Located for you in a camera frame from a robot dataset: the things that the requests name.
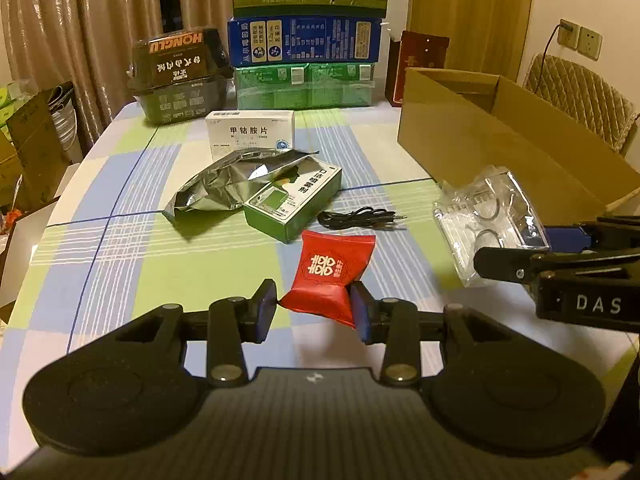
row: black cable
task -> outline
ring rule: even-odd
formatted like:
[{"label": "black cable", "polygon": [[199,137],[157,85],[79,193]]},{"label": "black cable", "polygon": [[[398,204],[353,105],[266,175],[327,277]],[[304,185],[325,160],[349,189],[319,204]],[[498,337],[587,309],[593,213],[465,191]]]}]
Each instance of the black cable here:
[{"label": "black cable", "polygon": [[556,28],[554,29],[554,31],[551,33],[551,37],[549,37],[549,41],[546,42],[545,53],[542,55],[542,65],[540,66],[540,77],[538,78],[538,86],[536,86],[536,91],[533,92],[534,94],[538,93],[538,90],[540,90],[540,83],[542,83],[542,74],[543,74],[543,70],[545,69],[546,51],[549,49],[549,45],[551,44],[551,40],[554,38],[554,36],[556,35],[556,31],[560,27],[568,29],[569,25],[565,25],[564,23],[558,23],[556,25]]},{"label": "black cable", "polygon": [[351,213],[336,213],[334,211],[322,211],[318,215],[318,222],[323,227],[334,231],[349,229],[351,227],[375,227],[392,224],[395,220],[401,220],[406,216],[397,216],[395,211],[386,209],[373,209],[366,206]]}]

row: tablecloth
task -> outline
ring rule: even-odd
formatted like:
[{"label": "tablecloth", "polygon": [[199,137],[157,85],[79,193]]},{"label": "tablecloth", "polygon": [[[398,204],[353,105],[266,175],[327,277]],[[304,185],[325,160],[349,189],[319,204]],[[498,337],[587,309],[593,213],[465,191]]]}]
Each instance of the tablecloth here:
[{"label": "tablecloth", "polygon": [[[440,189],[397,144],[398,123],[399,111],[386,104],[296,114],[296,146],[319,150],[319,158],[344,168],[330,208],[371,205],[408,216],[401,228],[376,232],[363,276],[372,295],[405,298],[421,310],[441,311],[446,301],[483,306],[601,376],[609,372],[628,349],[622,335],[536,320],[532,301],[516,285],[455,290],[459,281],[432,218]],[[279,296],[289,290],[300,240],[277,242],[249,227],[241,211],[193,212],[179,228],[160,214],[210,163],[204,120],[156,128],[135,104],[123,108],[92,148],[50,218],[2,338],[0,468],[36,446],[21,397],[44,365],[163,303],[205,310],[220,298],[250,297],[265,278],[275,280]],[[316,222],[309,228],[325,231]],[[603,338],[604,353],[594,343]],[[204,374],[204,345],[190,343],[186,355],[187,369],[197,375]],[[243,346],[250,374],[258,366],[377,371],[384,351],[363,346],[336,322],[280,307],[267,341]],[[441,367],[438,345],[423,343],[423,374]]]}]

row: blue milk box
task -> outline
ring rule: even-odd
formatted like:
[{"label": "blue milk box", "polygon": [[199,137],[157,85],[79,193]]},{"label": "blue milk box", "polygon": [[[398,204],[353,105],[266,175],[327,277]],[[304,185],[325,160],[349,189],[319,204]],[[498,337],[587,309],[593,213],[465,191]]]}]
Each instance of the blue milk box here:
[{"label": "blue milk box", "polygon": [[286,62],[375,63],[380,54],[380,18],[277,16],[229,20],[231,65]]}]

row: white box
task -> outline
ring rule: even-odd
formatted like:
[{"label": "white box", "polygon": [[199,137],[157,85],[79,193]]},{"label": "white box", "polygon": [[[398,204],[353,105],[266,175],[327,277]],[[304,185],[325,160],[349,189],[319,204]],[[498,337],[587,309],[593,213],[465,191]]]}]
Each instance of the white box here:
[{"label": "white box", "polygon": [[242,148],[293,148],[291,110],[211,112],[206,121],[214,162]]}]

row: red candy wrapper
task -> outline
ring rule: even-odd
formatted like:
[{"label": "red candy wrapper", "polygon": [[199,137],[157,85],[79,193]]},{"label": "red candy wrapper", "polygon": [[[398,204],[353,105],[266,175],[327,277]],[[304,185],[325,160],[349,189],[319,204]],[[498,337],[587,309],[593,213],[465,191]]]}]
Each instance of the red candy wrapper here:
[{"label": "red candy wrapper", "polygon": [[304,231],[298,271],[280,304],[295,312],[328,317],[353,327],[346,286],[362,275],[375,246],[375,236]]}]

